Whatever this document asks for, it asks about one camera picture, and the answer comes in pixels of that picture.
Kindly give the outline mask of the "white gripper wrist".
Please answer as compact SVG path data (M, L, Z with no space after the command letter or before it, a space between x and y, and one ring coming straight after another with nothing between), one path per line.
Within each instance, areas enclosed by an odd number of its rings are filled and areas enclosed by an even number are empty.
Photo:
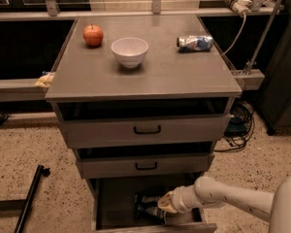
M198 205L197 195L193 185L180 186L167 192L158 201L158 207L167 213L187 213Z

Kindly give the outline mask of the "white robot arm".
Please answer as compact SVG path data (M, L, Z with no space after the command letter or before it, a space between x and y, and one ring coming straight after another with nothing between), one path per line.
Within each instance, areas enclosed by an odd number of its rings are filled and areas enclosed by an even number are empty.
M232 205L265 220L268 233L291 233L291 177L275 193L230 186L210 177L200 177L190 186L178 186L158 200L168 213L187 213L195 208L212 208L220 203Z

